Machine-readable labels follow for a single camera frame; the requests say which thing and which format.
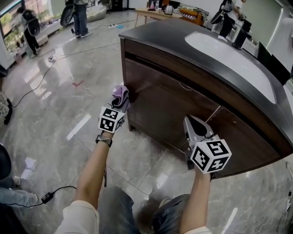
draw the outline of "red tape mark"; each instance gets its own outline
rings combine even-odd
[[[83,83],[83,80],[81,82],[79,82],[78,84],[77,83],[72,83],[75,87],[78,87],[80,86],[81,84]]]

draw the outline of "dark countertop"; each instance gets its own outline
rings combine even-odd
[[[242,76],[189,45],[185,41],[185,37],[196,31],[208,34],[219,40],[216,33],[181,19],[148,23],[127,30],[119,34],[119,36],[173,54],[216,76],[259,108],[293,146],[293,114],[281,83],[251,54],[244,50],[240,51],[268,77],[277,101],[276,104],[273,104]]]

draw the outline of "blue jeans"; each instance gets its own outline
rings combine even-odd
[[[152,217],[155,234],[179,233],[182,212],[189,195],[181,195],[160,207]],[[118,187],[104,189],[98,212],[100,234],[140,234],[132,214],[133,200]]]
[[[9,190],[0,187],[0,203],[1,204],[19,204],[23,206],[33,206],[36,204],[33,193],[24,190]]]
[[[74,31],[76,35],[86,35],[88,32],[87,28],[87,5],[74,5],[75,13],[73,14],[74,19]]]

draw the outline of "glossy tile floor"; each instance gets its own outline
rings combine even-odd
[[[135,18],[132,11],[112,13],[88,27]],[[42,197],[58,187],[76,185],[95,146],[100,109],[110,100],[114,86],[122,82],[118,34],[134,23],[124,23],[123,29],[101,27],[82,40],[73,38],[67,28],[52,36],[43,47],[41,54],[55,48],[58,60],[65,57],[63,54],[88,51],[57,61],[39,88],[14,109],[10,124],[0,130],[0,142],[11,156],[13,173],[27,177],[24,189]],[[25,57],[10,71],[3,90],[14,105],[38,86],[52,65],[48,56],[53,53],[41,58]],[[28,165],[26,158],[36,160],[34,166]],[[25,175],[26,168],[30,173]],[[107,169],[108,186],[122,187],[134,200],[133,212],[142,230],[146,230],[147,218],[159,202],[165,197],[189,193],[195,177],[181,155],[140,132],[129,132],[127,124],[114,136]],[[290,187],[285,161],[214,180],[208,227],[214,234],[274,234],[285,212]],[[52,234],[74,194],[74,190],[64,189],[46,205],[15,211],[28,233]],[[285,233],[285,220],[286,216],[280,222],[279,233]]]

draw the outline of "cabinet door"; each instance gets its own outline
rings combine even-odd
[[[208,124],[224,139],[232,156],[222,176],[253,170],[279,159],[278,153],[249,125],[221,107]]]
[[[130,124],[179,148],[186,141],[183,120],[193,115],[206,121],[218,104],[177,79],[126,59],[126,86],[130,90]]]

